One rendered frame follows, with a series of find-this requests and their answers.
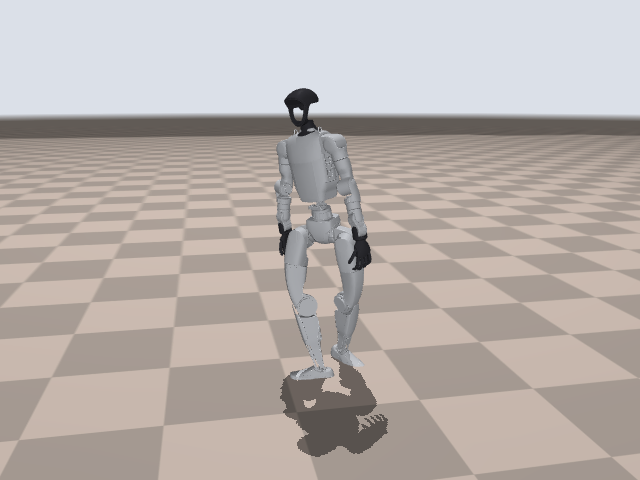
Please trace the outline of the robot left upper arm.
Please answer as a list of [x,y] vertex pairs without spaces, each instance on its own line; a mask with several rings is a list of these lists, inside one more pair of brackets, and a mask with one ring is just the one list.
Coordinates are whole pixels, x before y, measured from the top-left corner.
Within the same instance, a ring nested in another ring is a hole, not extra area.
[[353,178],[352,166],[347,153],[347,142],[341,134],[324,134],[321,137],[324,150],[329,153],[335,168],[341,178],[337,182],[337,191],[340,195],[351,194],[348,180]]

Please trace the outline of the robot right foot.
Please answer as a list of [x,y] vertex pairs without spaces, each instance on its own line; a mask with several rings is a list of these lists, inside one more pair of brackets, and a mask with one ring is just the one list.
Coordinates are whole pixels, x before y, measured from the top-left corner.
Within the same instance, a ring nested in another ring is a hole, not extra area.
[[[321,367],[321,370],[323,370],[323,367]],[[318,370],[316,371],[315,366],[313,365],[303,370],[291,372],[290,378],[294,380],[308,380],[308,379],[316,379],[316,378],[330,378],[334,376],[334,372],[330,367],[325,367],[324,371],[320,371],[320,372],[319,371]]]

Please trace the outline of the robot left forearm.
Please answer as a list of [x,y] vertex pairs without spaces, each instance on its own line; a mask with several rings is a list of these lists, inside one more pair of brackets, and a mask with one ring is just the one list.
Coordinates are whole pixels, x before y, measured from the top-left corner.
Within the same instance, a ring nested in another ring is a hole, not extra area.
[[352,227],[356,227],[358,231],[358,237],[364,236],[367,233],[367,227],[364,223],[364,216],[362,214],[361,209],[361,198],[360,193],[357,187],[357,184],[353,178],[348,180],[348,185],[351,191],[351,195],[346,196],[344,199],[347,214],[348,214],[348,223]]

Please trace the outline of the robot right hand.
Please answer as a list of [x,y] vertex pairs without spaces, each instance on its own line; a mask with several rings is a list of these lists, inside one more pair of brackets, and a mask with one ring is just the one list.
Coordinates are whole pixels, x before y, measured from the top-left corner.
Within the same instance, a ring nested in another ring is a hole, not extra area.
[[[287,238],[288,238],[288,235],[289,235],[290,231],[292,231],[292,227],[291,227],[291,229],[289,229],[289,230],[287,230],[285,232],[284,232],[284,227],[283,227],[283,225],[281,223],[278,224],[278,227],[279,227],[279,233],[282,234],[282,236],[280,238],[280,243],[279,243],[279,252],[280,252],[281,256],[283,256],[283,253],[284,253],[284,256],[285,256]],[[283,251],[282,251],[282,247],[283,247]]]

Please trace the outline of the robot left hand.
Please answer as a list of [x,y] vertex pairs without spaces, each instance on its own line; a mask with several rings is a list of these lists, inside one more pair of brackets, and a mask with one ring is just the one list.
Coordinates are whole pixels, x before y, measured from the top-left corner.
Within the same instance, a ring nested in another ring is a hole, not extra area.
[[[356,241],[354,245],[354,252],[348,261],[350,264],[356,256],[356,265],[352,270],[361,270],[371,263],[370,246],[365,239],[367,239],[367,233],[364,236],[358,237],[358,231],[356,227],[352,227],[353,240]],[[360,265],[360,266],[359,266]]]

